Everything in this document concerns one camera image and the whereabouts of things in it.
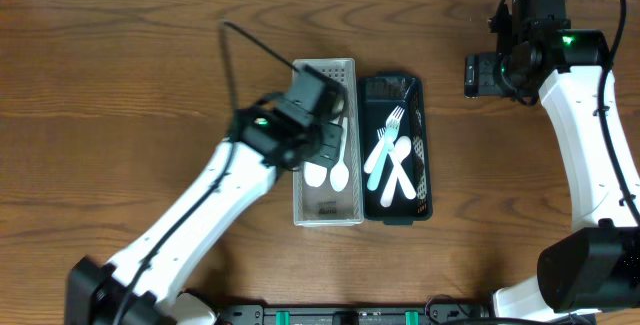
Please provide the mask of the white plastic spoon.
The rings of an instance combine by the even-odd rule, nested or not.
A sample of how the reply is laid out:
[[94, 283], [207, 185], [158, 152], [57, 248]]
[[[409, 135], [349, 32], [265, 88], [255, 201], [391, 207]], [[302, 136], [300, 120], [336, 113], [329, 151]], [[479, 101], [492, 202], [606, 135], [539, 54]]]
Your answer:
[[344, 162], [347, 135], [348, 135], [348, 118], [344, 117], [341, 122], [342, 134], [340, 153], [337, 163], [333, 166], [330, 172], [330, 184], [335, 192], [341, 192], [345, 189], [349, 181], [349, 169]]
[[324, 183], [326, 179], [326, 175], [327, 175], [327, 169], [325, 167], [322, 167], [320, 165], [317, 165], [311, 162], [306, 162], [304, 164], [303, 176], [304, 176], [305, 183], [308, 186], [314, 187], [314, 188], [320, 187]]
[[[403, 161], [411, 153], [410, 138], [408, 136], [401, 136], [396, 142], [396, 149], [399, 160]], [[393, 169], [381, 196], [380, 204], [382, 207], [388, 208], [391, 206], [395, 195], [397, 181], [397, 171]]]

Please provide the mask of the white plastic fork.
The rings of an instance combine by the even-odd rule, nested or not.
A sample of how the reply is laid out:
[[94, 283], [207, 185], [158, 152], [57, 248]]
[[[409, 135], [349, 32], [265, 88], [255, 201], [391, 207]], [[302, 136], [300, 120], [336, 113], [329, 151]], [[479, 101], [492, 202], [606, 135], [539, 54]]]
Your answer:
[[377, 137], [378, 137], [378, 142], [376, 143], [376, 145], [374, 146], [373, 150], [371, 151], [371, 153], [369, 154], [369, 156], [367, 157], [364, 166], [363, 166], [363, 170], [366, 174], [371, 174], [376, 162], [378, 161], [380, 154], [382, 152], [382, 148], [384, 146], [384, 135], [385, 135], [385, 128], [379, 128], [376, 131]]
[[389, 157], [392, 161], [393, 169], [397, 171], [398, 181], [396, 184], [400, 185], [402, 192], [407, 199], [414, 199], [416, 197], [416, 190], [402, 166], [402, 161], [399, 160], [396, 143], [394, 145], [394, 149], [389, 153]]
[[380, 140], [380, 142], [382, 143], [382, 148], [367, 181], [367, 189], [370, 191], [374, 191], [378, 188], [386, 156], [391, 148], [391, 145], [398, 136], [400, 123], [404, 112], [405, 110], [401, 106], [397, 106], [386, 120], [385, 131], [382, 139]]

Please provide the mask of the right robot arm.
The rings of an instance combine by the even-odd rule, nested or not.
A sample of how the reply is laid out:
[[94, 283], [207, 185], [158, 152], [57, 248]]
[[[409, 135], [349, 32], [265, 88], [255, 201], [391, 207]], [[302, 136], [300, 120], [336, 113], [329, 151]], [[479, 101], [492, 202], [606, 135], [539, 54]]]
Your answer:
[[571, 235], [539, 255], [533, 277], [493, 294], [493, 316], [556, 322], [638, 307], [639, 175], [603, 33], [572, 28], [565, 0], [503, 0], [490, 30], [497, 47], [467, 57], [464, 95], [543, 106], [572, 204]]

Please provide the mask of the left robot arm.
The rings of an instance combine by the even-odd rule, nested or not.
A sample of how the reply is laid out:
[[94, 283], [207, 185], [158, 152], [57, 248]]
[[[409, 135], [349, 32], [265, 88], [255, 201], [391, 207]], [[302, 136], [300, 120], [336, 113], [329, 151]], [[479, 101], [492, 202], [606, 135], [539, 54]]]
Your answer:
[[227, 138], [192, 185], [142, 236], [104, 265], [81, 259], [66, 285], [67, 324], [213, 324], [213, 309], [183, 296], [186, 280], [234, 220], [305, 162], [333, 166], [338, 81], [304, 64], [290, 89], [234, 112]]

